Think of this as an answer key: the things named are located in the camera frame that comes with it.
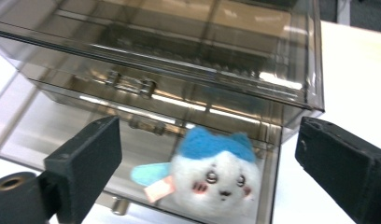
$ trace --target tag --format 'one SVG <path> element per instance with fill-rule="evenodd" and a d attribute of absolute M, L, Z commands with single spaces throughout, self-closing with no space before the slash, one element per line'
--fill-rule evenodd
<path fill-rule="evenodd" d="M 154 203 L 174 191 L 173 178 L 170 175 L 144 188 L 150 203 Z"/>

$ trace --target plush toy eye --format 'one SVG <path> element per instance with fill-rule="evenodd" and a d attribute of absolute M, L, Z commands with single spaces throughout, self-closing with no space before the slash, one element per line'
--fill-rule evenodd
<path fill-rule="evenodd" d="M 205 181 L 208 184 L 215 184 L 218 182 L 218 175 L 214 171 L 210 171 L 205 175 Z"/>
<path fill-rule="evenodd" d="M 237 178 L 237 186 L 238 187 L 243 187 L 246 184 L 246 178 L 243 175 L 240 175 Z"/>

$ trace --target stuffed animal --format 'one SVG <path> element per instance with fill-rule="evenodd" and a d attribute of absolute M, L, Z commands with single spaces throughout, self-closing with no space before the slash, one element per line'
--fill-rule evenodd
<path fill-rule="evenodd" d="M 148 193 L 148 188 L 167 191 L 157 199 L 172 193 L 177 204 L 196 216 L 237 216 L 258 203 L 261 173 L 255 162 L 245 134 L 214 135 L 196 127 L 187 132 L 171 162 L 137 166 L 132 180 L 149 186 L 149 198 L 156 190 Z"/>

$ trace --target pink cheek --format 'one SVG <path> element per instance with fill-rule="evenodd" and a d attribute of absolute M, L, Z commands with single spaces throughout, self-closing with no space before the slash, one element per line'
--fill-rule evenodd
<path fill-rule="evenodd" d="M 208 190 L 208 186 L 204 182 L 194 182 L 191 190 L 195 194 L 204 194 Z"/>
<path fill-rule="evenodd" d="M 251 188 L 250 187 L 243 187 L 243 191 L 244 191 L 244 194 L 246 197 L 251 193 Z"/>

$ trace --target plush toy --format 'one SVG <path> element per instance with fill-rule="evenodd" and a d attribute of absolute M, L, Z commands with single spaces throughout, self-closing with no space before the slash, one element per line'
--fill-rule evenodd
<path fill-rule="evenodd" d="M 245 134 L 214 135 L 196 127 L 187 132 L 171 162 L 137 166 L 132 180 L 148 186 L 151 202 L 171 193 L 196 216 L 236 216 L 257 203 L 261 173 L 255 162 Z"/>

